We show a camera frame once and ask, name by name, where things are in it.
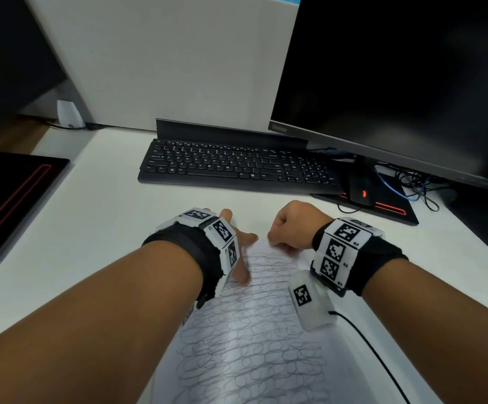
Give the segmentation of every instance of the cubicle wall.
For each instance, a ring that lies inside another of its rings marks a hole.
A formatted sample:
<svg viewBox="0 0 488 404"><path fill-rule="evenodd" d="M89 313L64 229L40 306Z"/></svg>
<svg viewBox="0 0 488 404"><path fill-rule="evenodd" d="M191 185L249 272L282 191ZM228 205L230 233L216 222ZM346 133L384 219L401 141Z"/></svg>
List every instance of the cubicle wall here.
<svg viewBox="0 0 488 404"><path fill-rule="evenodd" d="M267 130L298 6L280 0L27 0L71 83L24 111L79 99L89 121L167 118Z"/></svg>

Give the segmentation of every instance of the black keyboard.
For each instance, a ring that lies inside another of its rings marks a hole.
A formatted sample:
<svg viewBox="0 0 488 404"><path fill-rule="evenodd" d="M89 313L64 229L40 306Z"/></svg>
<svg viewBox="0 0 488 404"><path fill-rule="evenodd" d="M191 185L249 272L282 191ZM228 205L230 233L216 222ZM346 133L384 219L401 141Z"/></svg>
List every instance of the black keyboard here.
<svg viewBox="0 0 488 404"><path fill-rule="evenodd" d="M342 194L335 162L309 151L155 139L141 183L280 193Z"/></svg>

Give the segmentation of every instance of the paper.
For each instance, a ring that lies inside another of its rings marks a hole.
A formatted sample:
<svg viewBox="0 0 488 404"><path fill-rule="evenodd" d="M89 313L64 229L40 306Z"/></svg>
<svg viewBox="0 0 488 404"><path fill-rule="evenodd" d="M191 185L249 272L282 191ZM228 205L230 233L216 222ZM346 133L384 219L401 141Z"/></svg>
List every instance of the paper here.
<svg viewBox="0 0 488 404"><path fill-rule="evenodd" d="M258 241L252 282L227 281L193 312L155 373L152 403L375 403L336 325L305 332L287 281L294 259Z"/></svg>

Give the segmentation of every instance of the white desk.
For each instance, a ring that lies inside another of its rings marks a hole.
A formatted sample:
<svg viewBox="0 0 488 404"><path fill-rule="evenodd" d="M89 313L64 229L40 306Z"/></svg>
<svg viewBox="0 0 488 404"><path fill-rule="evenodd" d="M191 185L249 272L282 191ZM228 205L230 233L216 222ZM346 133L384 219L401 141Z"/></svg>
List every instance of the white desk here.
<svg viewBox="0 0 488 404"><path fill-rule="evenodd" d="M138 183L139 165L155 136L120 128L96 133L0 264L0 332L137 248L153 227L187 208L229 207L239 228L261 237L292 199L340 216L335 205L311 196ZM411 261L488 306L488 247L445 207L432 213L422 202L413 205L418 227L355 215L382 228ZM439 402L360 298L349 292L344 299L335 299L335 305L367 335L413 404ZM347 339L379 401L402 402L380 364L349 327Z"/></svg>

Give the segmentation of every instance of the monitor screen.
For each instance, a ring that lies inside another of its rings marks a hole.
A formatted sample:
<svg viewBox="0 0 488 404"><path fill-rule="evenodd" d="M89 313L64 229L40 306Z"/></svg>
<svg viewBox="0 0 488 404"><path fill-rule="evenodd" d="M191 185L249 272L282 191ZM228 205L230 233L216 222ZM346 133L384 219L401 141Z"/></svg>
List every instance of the monitor screen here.
<svg viewBox="0 0 488 404"><path fill-rule="evenodd" d="M66 79L24 0L0 0L0 121Z"/></svg>
<svg viewBox="0 0 488 404"><path fill-rule="evenodd" d="M488 187L488 0L301 0L271 119Z"/></svg>

